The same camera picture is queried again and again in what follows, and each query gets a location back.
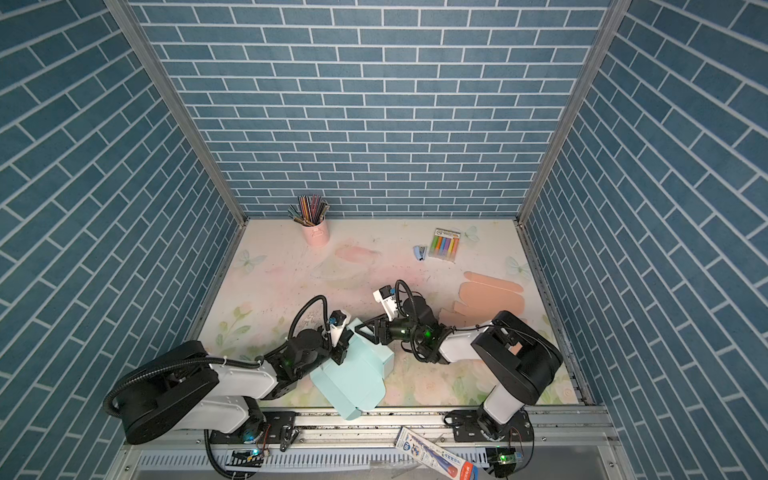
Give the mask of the mint green paper box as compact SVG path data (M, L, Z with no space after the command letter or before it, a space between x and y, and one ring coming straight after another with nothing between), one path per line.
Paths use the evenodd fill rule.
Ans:
M394 357L388 346L354 333L343 362L326 360L310 378L344 420L354 420L384 399L384 380L394 369Z

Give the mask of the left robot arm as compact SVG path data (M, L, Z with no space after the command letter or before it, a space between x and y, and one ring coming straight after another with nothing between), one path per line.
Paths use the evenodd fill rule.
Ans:
M256 444L267 438L261 400L275 400L328 361L341 364L353 336L351 316L322 305L322 324L299 330L290 325L286 340L252 361L210 355L198 340L186 341L119 379L102 408L118 418L132 445L172 430L217 433L230 442Z

